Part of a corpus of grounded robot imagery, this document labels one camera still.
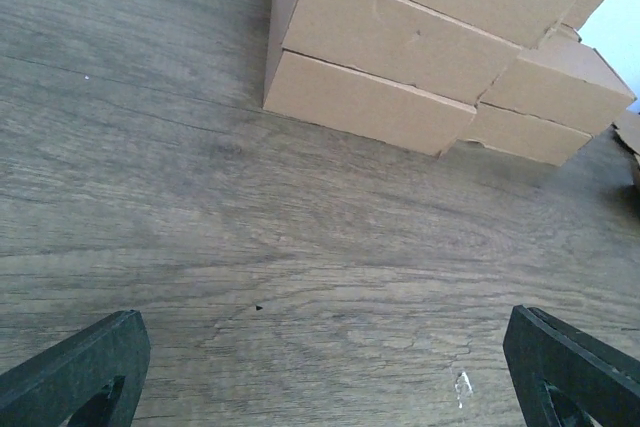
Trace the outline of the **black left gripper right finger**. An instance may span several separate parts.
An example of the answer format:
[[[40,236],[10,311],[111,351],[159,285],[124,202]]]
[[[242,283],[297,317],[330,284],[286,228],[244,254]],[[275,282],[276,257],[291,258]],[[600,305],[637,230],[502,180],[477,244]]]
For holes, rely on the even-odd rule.
[[[503,351],[528,426],[637,426],[639,361],[539,308],[512,309]]]

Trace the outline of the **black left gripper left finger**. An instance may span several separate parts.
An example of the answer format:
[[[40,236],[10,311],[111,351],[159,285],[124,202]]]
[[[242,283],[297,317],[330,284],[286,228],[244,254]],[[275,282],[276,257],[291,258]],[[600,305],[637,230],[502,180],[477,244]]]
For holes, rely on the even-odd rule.
[[[3,426],[129,426],[150,363],[140,312],[114,312],[1,375]]]

